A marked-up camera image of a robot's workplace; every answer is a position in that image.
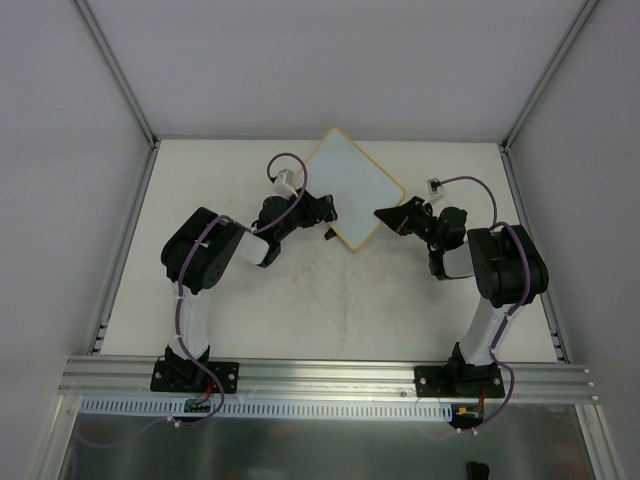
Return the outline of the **yellow framed whiteboard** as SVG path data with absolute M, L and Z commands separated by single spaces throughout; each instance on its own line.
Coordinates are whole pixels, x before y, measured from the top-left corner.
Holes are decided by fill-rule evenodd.
M 376 233 L 379 209 L 401 205 L 406 188 L 339 128 L 330 129 L 306 161 L 307 191 L 316 198 L 330 195 L 338 219 L 332 230 L 352 251 Z

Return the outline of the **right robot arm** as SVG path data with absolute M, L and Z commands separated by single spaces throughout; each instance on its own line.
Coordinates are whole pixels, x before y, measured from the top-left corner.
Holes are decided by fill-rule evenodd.
M 490 398 L 505 396 L 498 349 L 511 319 L 544 293 L 549 273 L 521 225 L 467 229 L 467 212 L 432 205 L 414 197 L 374 215 L 400 236 L 415 235 L 429 252 L 429 269 L 438 280 L 472 278 L 480 300 L 463 338 L 441 366 L 414 368 L 419 398 Z

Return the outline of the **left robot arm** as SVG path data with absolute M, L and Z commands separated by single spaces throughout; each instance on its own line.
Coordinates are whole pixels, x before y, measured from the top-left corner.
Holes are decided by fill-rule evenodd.
M 316 198 L 302 190 L 288 199 L 267 198 L 250 229 L 198 208 L 161 252 L 161 264 L 176 298 L 174 334 L 154 365 L 150 390 L 235 394 L 239 365 L 210 359 L 208 325 L 214 287 L 232 259 L 267 268 L 295 230 L 337 219 L 332 196 Z

